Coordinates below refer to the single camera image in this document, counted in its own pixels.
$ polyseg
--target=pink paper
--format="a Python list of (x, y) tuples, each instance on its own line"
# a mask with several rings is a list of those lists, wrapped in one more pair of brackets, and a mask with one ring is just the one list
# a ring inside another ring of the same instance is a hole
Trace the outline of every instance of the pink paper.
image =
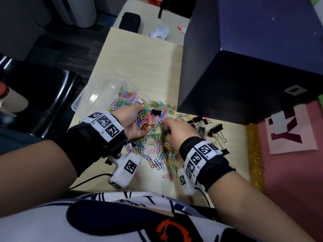
[(284, 111), (288, 131), (275, 134), (271, 117), (265, 119), (270, 154), (317, 150), (306, 105)]

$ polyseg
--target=hand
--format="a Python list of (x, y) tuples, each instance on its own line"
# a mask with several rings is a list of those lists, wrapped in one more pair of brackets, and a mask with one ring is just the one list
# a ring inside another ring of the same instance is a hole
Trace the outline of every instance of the hand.
[(152, 120), (149, 120), (146, 124), (146, 130), (137, 128), (136, 119), (138, 113), (144, 110), (145, 108), (140, 105), (122, 106), (112, 113), (123, 126), (124, 133), (128, 137), (128, 141), (133, 138), (142, 137), (150, 132)]
[(182, 143), (190, 137), (200, 137), (200, 134), (182, 118), (167, 118), (164, 124), (165, 129), (171, 129), (172, 134), (167, 134), (166, 141), (179, 152)]

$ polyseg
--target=table surface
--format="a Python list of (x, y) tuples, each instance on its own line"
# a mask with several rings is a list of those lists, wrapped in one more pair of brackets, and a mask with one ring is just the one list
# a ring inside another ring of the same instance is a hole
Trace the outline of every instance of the table surface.
[[(150, 95), (151, 100), (161, 100), (170, 105), (177, 105), (182, 52), (182, 45), (111, 28), (89, 79), (89, 84), (119, 71), (131, 75), (131, 82), (140, 88), (140, 98), (147, 99)], [(78, 124), (78, 121), (79, 117), (75, 114), (71, 126)], [(212, 124), (208, 126), (212, 127), (219, 123), (223, 124), (223, 134), (227, 139), (222, 146), (230, 151), (226, 158), (238, 173), (249, 180), (246, 126), (218, 120), (212, 120)], [(95, 162), (75, 181), (73, 186), (98, 174), (111, 173), (115, 169), (115, 165), (109, 166), (104, 162), (105, 159)], [(181, 167), (184, 163), (180, 160), (175, 161), (174, 164)], [(184, 195), (178, 177), (173, 180), (163, 178), (163, 175), (168, 174), (168, 170), (152, 169), (144, 158), (141, 158), (138, 173), (141, 183), (139, 184), (135, 178), (130, 183), (130, 188), (134, 191), (152, 191), (188, 204), (207, 205), (200, 193), (192, 197)], [(91, 180), (75, 190), (116, 191), (108, 184), (106, 176)]]
[(184, 34), (178, 30), (178, 26), (187, 28), (190, 20), (168, 10), (163, 10), (161, 19), (158, 19), (159, 7), (138, 0), (128, 0), (120, 11), (113, 27), (119, 28), (122, 16), (125, 12), (138, 14), (141, 18), (138, 34), (147, 36), (149, 30), (155, 30), (159, 23), (169, 28), (166, 41), (175, 44), (184, 44)]

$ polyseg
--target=black box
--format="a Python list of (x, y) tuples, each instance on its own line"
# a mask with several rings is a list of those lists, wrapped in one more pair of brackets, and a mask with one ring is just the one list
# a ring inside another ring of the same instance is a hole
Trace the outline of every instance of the black box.
[(322, 37), (308, 0), (197, 0), (178, 111), (246, 125), (316, 99)]

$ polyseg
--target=printed shirt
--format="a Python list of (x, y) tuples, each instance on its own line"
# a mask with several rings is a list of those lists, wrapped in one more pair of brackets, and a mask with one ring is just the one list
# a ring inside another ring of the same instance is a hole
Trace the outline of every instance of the printed shirt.
[[(170, 211), (174, 217), (143, 207)], [(1, 241), (259, 241), (152, 192), (109, 192), (62, 199), (0, 218)]]

